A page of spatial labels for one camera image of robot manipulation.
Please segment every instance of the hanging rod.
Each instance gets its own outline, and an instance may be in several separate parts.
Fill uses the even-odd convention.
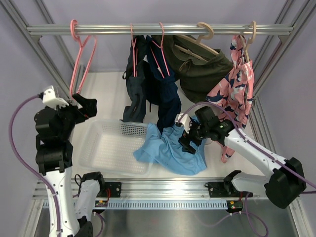
[[[250,35],[248,24],[210,24],[216,35]],[[207,35],[205,28],[196,24],[164,24],[165,35]],[[46,24],[27,27],[32,36],[70,35],[69,25]],[[257,25],[258,35],[288,36],[293,27],[286,24]],[[78,35],[130,35],[130,25],[77,25]],[[133,24],[134,35],[161,35],[159,24]]]

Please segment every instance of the pink patterned jacket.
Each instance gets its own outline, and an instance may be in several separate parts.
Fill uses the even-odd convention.
[[[233,69],[208,93],[206,99],[221,105],[235,119],[238,127],[245,128],[252,104],[254,73],[252,61],[244,62],[244,52],[239,36],[233,36],[231,44]],[[229,119],[225,113],[218,116],[221,121]],[[234,154],[224,146],[222,162]]]

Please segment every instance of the laundry basket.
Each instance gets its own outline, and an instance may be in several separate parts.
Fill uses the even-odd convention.
[[[79,166],[123,175],[146,175],[153,163],[139,162],[133,152],[145,142],[147,124],[94,120],[84,136]]]

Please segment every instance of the purple wall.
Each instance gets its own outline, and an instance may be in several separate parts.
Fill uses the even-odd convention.
[[[54,81],[2,8],[0,32],[0,230],[1,236],[17,237],[37,179],[21,165],[11,150],[9,120],[22,101]],[[19,153],[36,169],[33,117],[42,108],[40,99],[28,104],[17,115],[13,130]]]
[[[296,157],[305,177],[316,183],[316,16],[271,74],[260,94],[265,118],[278,154]],[[316,233],[315,195],[302,196]]]

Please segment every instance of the white backdrop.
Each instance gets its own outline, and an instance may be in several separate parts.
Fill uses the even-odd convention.
[[[281,11],[285,0],[45,0],[55,23],[70,24],[129,24],[132,23],[227,23],[272,24]],[[78,45],[71,36],[63,37],[73,57]],[[255,59],[265,36],[257,36],[249,48]],[[206,44],[220,48],[229,57],[231,36],[214,36]],[[125,71],[130,47],[130,36],[98,36],[98,45],[91,66],[92,71]],[[82,61],[87,63],[92,45],[86,47]]]

